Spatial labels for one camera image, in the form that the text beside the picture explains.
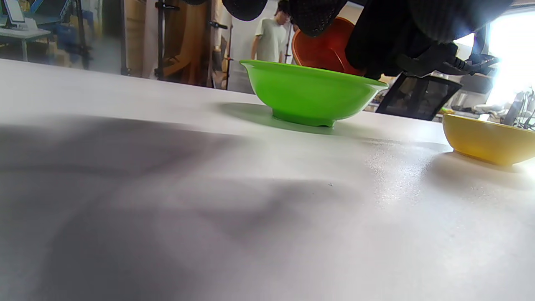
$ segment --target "window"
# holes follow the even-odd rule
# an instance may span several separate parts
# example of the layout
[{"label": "window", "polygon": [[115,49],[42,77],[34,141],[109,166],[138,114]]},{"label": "window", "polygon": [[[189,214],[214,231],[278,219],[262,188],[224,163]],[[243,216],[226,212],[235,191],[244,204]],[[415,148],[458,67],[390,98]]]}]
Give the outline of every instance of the window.
[{"label": "window", "polygon": [[501,59],[488,104],[512,102],[535,85],[535,11],[502,16],[491,24],[489,52]]}]

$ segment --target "black mesh pad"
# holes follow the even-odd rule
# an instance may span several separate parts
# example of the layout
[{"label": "black mesh pad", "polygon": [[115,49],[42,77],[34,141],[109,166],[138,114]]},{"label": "black mesh pad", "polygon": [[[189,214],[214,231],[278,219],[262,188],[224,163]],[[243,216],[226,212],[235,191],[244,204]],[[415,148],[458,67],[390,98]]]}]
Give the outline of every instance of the black mesh pad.
[{"label": "black mesh pad", "polygon": [[410,0],[415,24],[428,37],[450,42],[482,28],[513,0]]},{"label": "black mesh pad", "polygon": [[251,21],[260,16],[267,2],[268,0],[223,0],[223,5],[233,17]]},{"label": "black mesh pad", "polygon": [[304,34],[319,36],[346,3],[347,0],[290,0],[290,12]]}]

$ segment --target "monitor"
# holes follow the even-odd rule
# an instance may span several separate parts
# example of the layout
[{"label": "monitor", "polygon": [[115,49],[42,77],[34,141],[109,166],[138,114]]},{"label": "monitor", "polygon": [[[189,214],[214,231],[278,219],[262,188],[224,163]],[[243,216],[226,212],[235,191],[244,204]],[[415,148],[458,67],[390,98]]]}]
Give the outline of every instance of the monitor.
[{"label": "monitor", "polygon": [[17,0],[1,0],[2,10],[7,12],[7,26],[25,23],[24,14]]}]

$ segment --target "plastic bowl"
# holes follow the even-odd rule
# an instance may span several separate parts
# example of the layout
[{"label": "plastic bowl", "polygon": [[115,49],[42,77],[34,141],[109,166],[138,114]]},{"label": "plastic bowl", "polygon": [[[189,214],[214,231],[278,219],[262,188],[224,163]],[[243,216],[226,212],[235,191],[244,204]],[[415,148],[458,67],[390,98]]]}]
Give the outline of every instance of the plastic bowl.
[{"label": "plastic bowl", "polygon": [[336,17],[320,36],[310,37],[297,31],[292,41],[295,61],[300,66],[364,75],[363,71],[353,68],[346,59],[346,45],[354,28],[351,21]]},{"label": "plastic bowl", "polygon": [[388,85],[369,78],[310,67],[241,61],[256,95],[284,121],[333,126],[362,111]]},{"label": "plastic bowl", "polygon": [[535,157],[535,132],[455,115],[444,115],[442,126],[449,144],[465,156],[501,166]]}]

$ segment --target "person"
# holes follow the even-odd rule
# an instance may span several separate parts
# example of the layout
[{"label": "person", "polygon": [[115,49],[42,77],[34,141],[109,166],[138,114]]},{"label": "person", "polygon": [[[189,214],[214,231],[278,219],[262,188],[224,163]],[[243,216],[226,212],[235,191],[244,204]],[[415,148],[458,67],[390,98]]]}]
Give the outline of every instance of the person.
[{"label": "person", "polygon": [[287,39],[286,24],[290,20],[290,2],[280,0],[274,18],[263,19],[258,24],[251,59],[282,63]]}]

